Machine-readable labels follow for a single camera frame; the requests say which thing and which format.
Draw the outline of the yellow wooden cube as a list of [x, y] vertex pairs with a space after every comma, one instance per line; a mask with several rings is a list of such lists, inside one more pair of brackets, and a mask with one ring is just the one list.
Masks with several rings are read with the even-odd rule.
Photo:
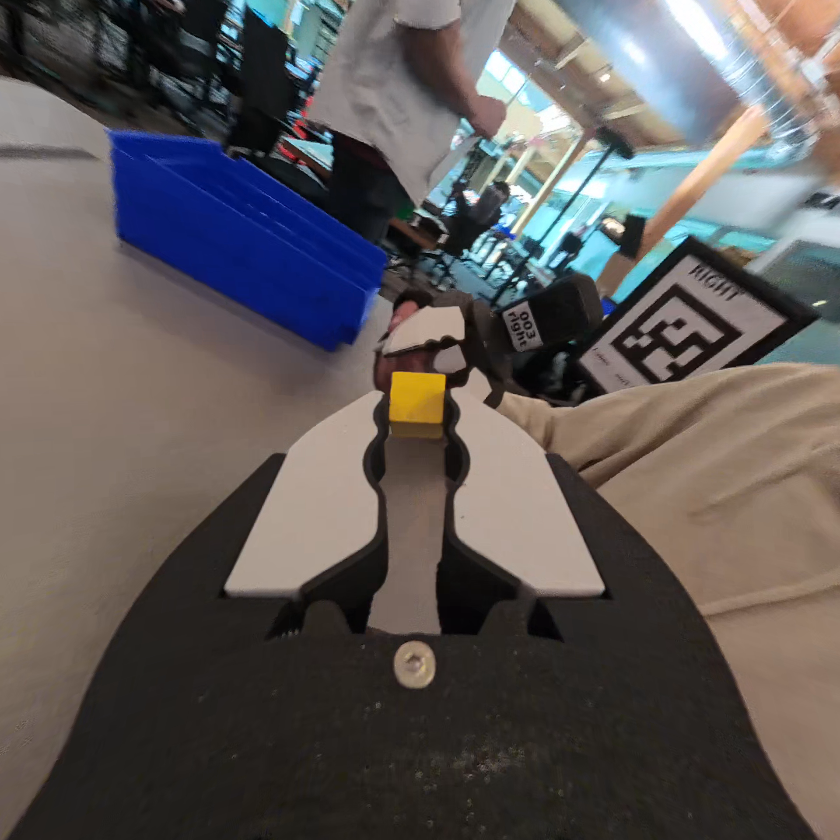
[[388, 420], [396, 438], [439, 440], [444, 435], [447, 377], [396, 371], [391, 378]]

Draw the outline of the person's right forearm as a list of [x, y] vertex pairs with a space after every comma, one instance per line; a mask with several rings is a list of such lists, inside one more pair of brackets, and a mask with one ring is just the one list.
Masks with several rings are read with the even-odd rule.
[[577, 407], [506, 394], [496, 409], [596, 490], [704, 616], [838, 604], [837, 367], [738, 367]]

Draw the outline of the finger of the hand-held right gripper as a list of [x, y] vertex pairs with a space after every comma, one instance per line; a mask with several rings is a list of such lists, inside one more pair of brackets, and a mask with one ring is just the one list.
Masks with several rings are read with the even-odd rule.
[[453, 344], [432, 352], [429, 372], [444, 377], [446, 384], [466, 384], [470, 375], [470, 364], [461, 346]]
[[466, 320], [461, 308], [420, 308], [387, 334], [382, 355], [388, 358], [416, 350], [446, 349], [465, 338]]

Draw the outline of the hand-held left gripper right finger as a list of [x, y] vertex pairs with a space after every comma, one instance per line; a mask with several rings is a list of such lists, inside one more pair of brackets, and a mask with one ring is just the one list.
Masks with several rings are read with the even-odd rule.
[[606, 585], [543, 448], [465, 388], [447, 394], [444, 420], [441, 633], [477, 634], [501, 602], [604, 596]]

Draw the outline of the blue plastic bin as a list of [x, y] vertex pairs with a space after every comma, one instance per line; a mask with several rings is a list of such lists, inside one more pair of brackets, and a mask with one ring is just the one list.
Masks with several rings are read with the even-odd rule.
[[124, 243], [323, 350], [358, 339], [384, 251], [218, 142], [107, 135]]

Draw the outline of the wooden post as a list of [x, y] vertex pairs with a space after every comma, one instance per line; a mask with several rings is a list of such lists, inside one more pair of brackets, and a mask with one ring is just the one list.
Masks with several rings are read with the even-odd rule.
[[667, 232], [733, 167], [741, 155], [762, 139], [769, 124], [762, 106], [754, 105], [745, 109], [711, 148], [707, 157], [688, 173], [648, 220], [633, 258], [634, 264], [657, 246]]

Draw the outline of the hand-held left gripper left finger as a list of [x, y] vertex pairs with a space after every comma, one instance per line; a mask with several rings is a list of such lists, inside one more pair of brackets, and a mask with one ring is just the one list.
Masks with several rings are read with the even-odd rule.
[[371, 391], [290, 447], [225, 584], [226, 597], [334, 602], [367, 627], [388, 569], [387, 407]]

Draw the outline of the black office chair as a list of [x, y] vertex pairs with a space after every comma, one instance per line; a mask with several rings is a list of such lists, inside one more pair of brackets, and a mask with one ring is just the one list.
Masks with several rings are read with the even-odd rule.
[[291, 130], [287, 116], [298, 100], [297, 79], [287, 68], [288, 37], [247, 6], [235, 96], [235, 114], [224, 147], [271, 153], [282, 133]]

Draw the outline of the silver ventilation duct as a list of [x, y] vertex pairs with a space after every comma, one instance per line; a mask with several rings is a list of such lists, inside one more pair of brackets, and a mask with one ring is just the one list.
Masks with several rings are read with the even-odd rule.
[[725, 80], [736, 53], [717, 2], [562, 1], [579, 31], [690, 145], [741, 105]]

